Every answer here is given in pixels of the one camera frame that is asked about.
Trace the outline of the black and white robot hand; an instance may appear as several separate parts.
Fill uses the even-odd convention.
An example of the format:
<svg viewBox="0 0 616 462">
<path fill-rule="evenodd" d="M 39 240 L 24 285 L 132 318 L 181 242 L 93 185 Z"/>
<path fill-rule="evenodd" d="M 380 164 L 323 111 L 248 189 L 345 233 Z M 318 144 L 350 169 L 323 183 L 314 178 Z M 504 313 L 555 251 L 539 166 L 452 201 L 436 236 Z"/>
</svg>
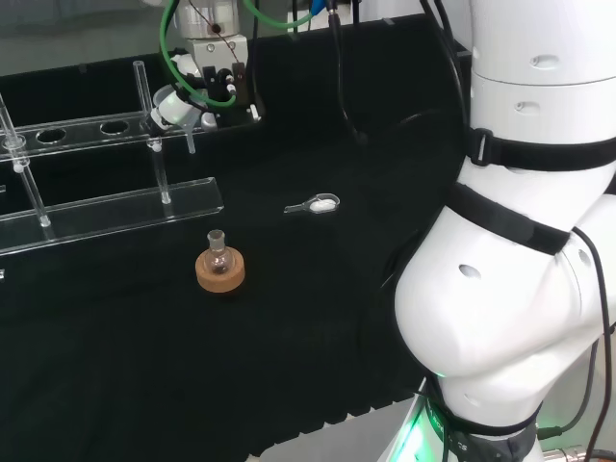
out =
<svg viewBox="0 0 616 462">
<path fill-rule="evenodd" d="M 162 54 L 169 88 L 158 91 L 143 121 L 151 135 L 257 123 L 262 111 L 249 88 L 246 37 L 190 39 Z"/>
</svg>

